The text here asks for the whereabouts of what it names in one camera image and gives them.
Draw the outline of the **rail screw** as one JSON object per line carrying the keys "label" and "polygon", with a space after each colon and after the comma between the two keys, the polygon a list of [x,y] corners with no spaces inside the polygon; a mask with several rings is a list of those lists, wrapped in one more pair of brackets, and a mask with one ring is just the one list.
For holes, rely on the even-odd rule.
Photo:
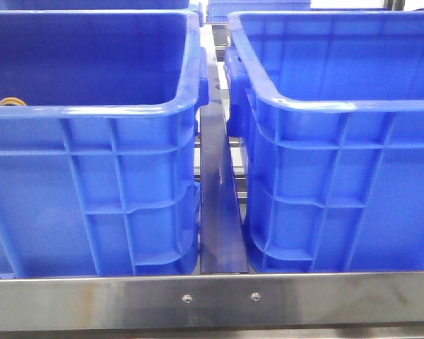
{"label": "rail screw", "polygon": [[182,301],[183,301],[184,303],[186,303],[186,304],[191,303],[191,302],[192,302],[192,300],[193,300],[193,298],[192,298],[192,296],[191,296],[191,295],[184,295],[184,296],[182,297]]}
{"label": "rail screw", "polygon": [[261,299],[261,295],[258,292],[253,292],[251,295],[251,299],[254,302],[258,302]]}

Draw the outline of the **left rail screw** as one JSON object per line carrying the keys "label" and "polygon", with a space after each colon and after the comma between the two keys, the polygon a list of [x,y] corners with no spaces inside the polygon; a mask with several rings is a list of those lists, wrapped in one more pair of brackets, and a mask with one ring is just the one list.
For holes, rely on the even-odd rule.
{"label": "left rail screw", "polygon": [[184,303],[186,303],[186,304],[191,303],[191,302],[192,302],[192,300],[193,300],[193,298],[192,298],[192,296],[191,296],[191,295],[184,295],[184,296],[182,297],[182,301],[183,301]]}

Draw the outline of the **blue bin behind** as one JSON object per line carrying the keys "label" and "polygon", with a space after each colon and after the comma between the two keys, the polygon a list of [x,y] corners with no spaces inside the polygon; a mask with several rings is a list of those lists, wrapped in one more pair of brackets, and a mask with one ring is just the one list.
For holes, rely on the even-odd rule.
{"label": "blue bin behind", "polygon": [[0,0],[0,10],[182,10],[191,11],[204,25],[200,1],[189,0]]}

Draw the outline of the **blue crates in background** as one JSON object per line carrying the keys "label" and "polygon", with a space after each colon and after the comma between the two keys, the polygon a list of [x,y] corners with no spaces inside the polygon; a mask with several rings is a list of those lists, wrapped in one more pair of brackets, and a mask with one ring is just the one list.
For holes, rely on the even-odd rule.
{"label": "blue crates in background", "polygon": [[255,1],[209,1],[206,9],[208,23],[225,23],[228,14],[236,11],[308,11],[311,1],[301,0],[255,0]]}

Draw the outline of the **dark metal divider bar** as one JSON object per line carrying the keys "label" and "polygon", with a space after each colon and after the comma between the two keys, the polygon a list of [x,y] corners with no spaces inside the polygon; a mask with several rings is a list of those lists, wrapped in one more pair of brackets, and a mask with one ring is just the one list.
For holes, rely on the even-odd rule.
{"label": "dark metal divider bar", "polygon": [[206,53],[209,104],[200,113],[201,273],[249,272],[216,51]]}

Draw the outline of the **blue bin with buttons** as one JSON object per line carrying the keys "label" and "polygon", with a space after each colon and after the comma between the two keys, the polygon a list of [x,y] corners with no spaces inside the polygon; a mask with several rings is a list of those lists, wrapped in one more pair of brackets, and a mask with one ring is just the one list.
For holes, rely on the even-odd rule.
{"label": "blue bin with buttons", "polygon": [[0,11],[0,280],[188,275],[198,251],[189,11]]}

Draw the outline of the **stainless steel front rail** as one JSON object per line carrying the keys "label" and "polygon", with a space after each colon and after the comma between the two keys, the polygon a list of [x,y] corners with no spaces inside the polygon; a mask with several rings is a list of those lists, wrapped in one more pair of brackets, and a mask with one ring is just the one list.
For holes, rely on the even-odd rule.
{"label": "stainless steel front rail", "polygon": [[0,280],[0,332],[386,323],[424,323],[424,272]]}

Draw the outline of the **right rail screw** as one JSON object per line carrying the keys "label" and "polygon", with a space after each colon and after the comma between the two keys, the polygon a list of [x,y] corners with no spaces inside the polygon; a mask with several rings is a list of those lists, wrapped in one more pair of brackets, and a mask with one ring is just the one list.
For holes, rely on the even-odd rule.
{"label": "right rail screw", "polygon": [[258,292],[253,292],[251,295],[251,299],[254,302],[258,302],[261,299],[261,295]]}

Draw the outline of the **blue target bin right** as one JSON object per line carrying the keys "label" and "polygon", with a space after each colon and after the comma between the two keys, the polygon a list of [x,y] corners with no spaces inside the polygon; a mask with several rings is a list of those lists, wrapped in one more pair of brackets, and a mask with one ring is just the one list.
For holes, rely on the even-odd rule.
{"label": "blue target bin right", "polygon": [[424,11],[228,20],[253,269],[424,270]]}

